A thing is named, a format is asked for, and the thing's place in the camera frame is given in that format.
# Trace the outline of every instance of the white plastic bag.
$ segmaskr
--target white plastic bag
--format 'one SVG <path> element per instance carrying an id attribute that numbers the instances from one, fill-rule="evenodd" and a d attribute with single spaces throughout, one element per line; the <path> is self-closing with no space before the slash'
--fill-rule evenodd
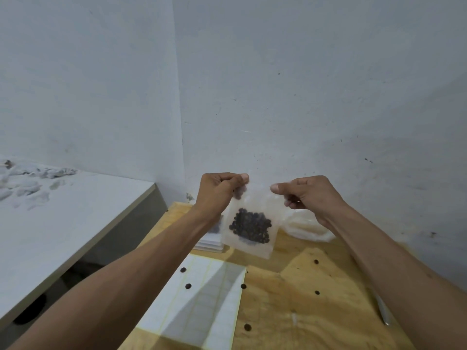
<path id="1" fill-rule="evenodd" d="M 329 242 L 336 236 L 316 220 L 309 210 L 295 210 L 286 217 L 281 228 L 292 237 L 314 242 Z"/>
<path id="2" fill-rule="evenodd" d="M 250 183 L 241 198 L 232 199 L 225 211 L 220 227 L 221 242 L 269 259 L 286 212 L 281 195 L 271 193 L 269 186 Z"/>

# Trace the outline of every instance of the black seeds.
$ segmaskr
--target black seeds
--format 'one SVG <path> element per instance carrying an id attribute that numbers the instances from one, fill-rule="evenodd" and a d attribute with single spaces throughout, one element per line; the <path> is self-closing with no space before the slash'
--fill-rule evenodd
<path id="1" fill-rule="evenodd" d="M 268 228 L 271 226 L 271 220 L 267 219 L 263 212 L 248 212 L 241 208 L 235 215 L 229 229 L 235 235 L 250 241 L 269 243 Z"/>

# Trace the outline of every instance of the stack of paper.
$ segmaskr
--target stack of paper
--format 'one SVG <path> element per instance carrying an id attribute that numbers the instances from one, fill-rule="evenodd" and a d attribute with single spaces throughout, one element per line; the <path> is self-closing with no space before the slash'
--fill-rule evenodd
<path id="1" fill-rule="evenodd" d="M 221 253 L 224 250 L 224 244 L 220 241 L 220 222 L 222 221 L 222 217 L 218 223 L 214 225 L 212 229 L 207 231 L 207 233 L 201 237 L 201 239 L 196 243 L 193 249 L 198 249 L 200 251 L 207 251 L 207 252 L 216 252 Z"/>

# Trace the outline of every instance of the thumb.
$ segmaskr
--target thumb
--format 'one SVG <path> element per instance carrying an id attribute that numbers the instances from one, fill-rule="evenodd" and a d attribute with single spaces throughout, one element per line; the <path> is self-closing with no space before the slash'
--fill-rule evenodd
<path id="1" fill-rule="evenodd" d="M 248 174 L 236 175 L 228 181 L 223 181 L 221 185 L 227 186 L 230 190 L 235 190 L 248 183 Z"/>
<path id="2" fill-rule="evenodd" d="M 271 185 L 270 189 L 274 194 L 299 196 L 306 185 L 291 183 L 276 183 Z"/>

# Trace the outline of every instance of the white wall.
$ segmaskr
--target white wall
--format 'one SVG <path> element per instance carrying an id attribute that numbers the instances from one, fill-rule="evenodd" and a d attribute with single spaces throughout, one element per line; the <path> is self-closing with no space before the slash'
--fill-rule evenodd
<path id="1" fill-rule="evenodd" d="M 467 0 L 173 5 L 188 192 L 326 175 L 467 287 Z"/>
<path id="2" fill-rule="evenodd" d="M 183 200 L 172 0 L 1 0 L 0 152 Z"/>

